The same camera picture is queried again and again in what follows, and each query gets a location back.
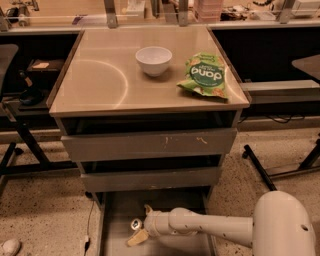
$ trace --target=chair leg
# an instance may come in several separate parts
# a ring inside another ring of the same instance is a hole
[[[310,154],[305,158],[305,160],[300,164],[298,169],[310,168],[319,157],[320,157],[320,139],[317,139],[316,146],[310,152]]]
[[[0,176],[1,171],[3,171],[8,166],[10,159],[13,157],[15,148],[16,143],[11,142],[0,163]]]
[[[273,184],[272,180],[270,179],[267,171],[263,168],[261,165],[260,161],[256,157],[256,155],[253,153],[252,149],[250,148],[249,145],[244,146],[245,152],[242,154],[243,158],[247,158],[248,156],[250,157],[252,163],[254,166],[257,168],[258,172],[260,173],[263,181],[266,183],[270,191],[275,191],[277,190],[276,186]]]

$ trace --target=terrazzo floor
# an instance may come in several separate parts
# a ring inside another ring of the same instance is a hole
[[[271,121],[239,124],[232,150],[223,163],[222,176],[208,204],[210,214],[251,216],[255,203],[268,188],[249,159],[243,159],[243,146],[249,144],[265,168],[301,162],[313,149],[320,133],[320,120],[293,120],[288,124]],[[0,134],[0,158],[8,145]],[[52,161],[68,155],[59,141],[40,142]],[[25,152],[13,164],[34,163]],[[320,172],[273,180],[277,188],[297,197],[311,216],[320,245]],[[84,255],[84,238],[91,244],[87,256],[96,255],[100,211],[85,196],[77,169],[24,175],[2,176],[0,184],[0,241],[12,237],[22,242],[19,256]],[[251,249],[216,239],[218,256],[251,256]]]

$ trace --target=snack bag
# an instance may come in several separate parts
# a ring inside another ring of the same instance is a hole
[[[200,52],[186,62],[186,79],[177,85],[203,96],[227,99],[224,63],[219,56]]]

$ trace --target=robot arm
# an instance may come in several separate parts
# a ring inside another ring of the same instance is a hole
[[[315,256],[315,233],[303,205],[293,196],[272,191],[256,204],[252,218],[201,215],[185,208],[153,211],[128,240],[133,246],[149,236],[192,235],[204,232],[253,250],[255,256]]]

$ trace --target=counter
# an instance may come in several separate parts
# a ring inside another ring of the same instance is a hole
[[[135,53],[159,45],[173,53],[161,77],[139,68]],[[176,86],[184,79],[185,62],[193,54],[221,53],[204,26],[88,29],[74,55],[50,109],[54,117],[169,111],[230,110],[248,101],[226,64],[228,101],[194,97]]]

